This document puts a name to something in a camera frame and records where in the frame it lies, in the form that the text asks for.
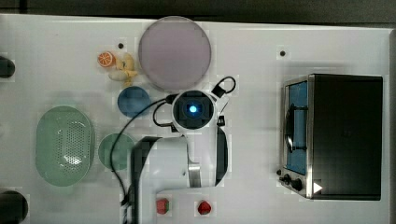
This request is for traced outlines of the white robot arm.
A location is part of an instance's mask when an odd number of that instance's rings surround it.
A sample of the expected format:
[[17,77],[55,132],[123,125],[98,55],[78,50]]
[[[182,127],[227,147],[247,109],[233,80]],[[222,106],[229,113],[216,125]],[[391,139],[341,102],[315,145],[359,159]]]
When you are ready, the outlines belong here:
[[157,194],[164,190],[217,186],[228,171],[229,149],[223,131],[224,91],[184,91],[164,101],[168,124],[177,137],[145,136],[129,159],[128,224],[157,223]]

